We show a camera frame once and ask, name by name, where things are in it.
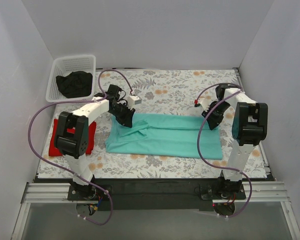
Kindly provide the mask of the teal t shirt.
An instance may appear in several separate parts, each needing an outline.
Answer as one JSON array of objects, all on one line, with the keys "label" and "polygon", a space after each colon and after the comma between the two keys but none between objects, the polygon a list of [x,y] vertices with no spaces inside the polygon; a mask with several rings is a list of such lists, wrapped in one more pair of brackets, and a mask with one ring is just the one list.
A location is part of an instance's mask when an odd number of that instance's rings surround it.
[{"label": "teal t shirt", "polygon": [[112,119],[105,142],[108,153],[221,160],[219,129],[209,129],[201,116],[136,113],[132,128]]}]

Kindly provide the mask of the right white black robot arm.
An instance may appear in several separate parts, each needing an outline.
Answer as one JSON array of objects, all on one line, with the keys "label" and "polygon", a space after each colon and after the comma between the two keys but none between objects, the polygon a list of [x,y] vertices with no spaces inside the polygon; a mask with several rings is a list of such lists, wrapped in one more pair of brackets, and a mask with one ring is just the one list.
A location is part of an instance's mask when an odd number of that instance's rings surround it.
[{"label": "right white black robot arm", "polygon": [[195,106],[203,108],[203,123],[210,130],[218,127],[224,118],[224,113],[230,107],[234,109],[231,127],[233,138],[232,150],[227,165],[219,169],[220,176],[207,187],[200,189],[204,200],[218,197],[227,199],[236,194],[244,193],[242,179],[243,170],[254,148],[267,136],[268,105],[250,99],[242,88],[234,83],[214,84],[216,101],[205,103],[197,98]]}]

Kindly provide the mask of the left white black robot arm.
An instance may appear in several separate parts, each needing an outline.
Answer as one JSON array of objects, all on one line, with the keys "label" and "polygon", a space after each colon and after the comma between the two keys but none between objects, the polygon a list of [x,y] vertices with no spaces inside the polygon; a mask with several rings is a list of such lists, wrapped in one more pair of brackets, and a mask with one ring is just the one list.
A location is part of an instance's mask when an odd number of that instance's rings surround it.
[{"label": "left white black robot arm", "polygon": [[96,187],[89,183],[94,174],[89,168],[86,151],[89,145],[89,127],[104,113],[110,113],[123,127],[131,128],[134,106],[142,102],[137,95],[120,97],[123,90],[111,84],[105,93],[97,93],[93,102],[72,112],[63,111],[58,117],[54,146],[65,157],[73,172],[71,186],[85,200],[96,196]]}]

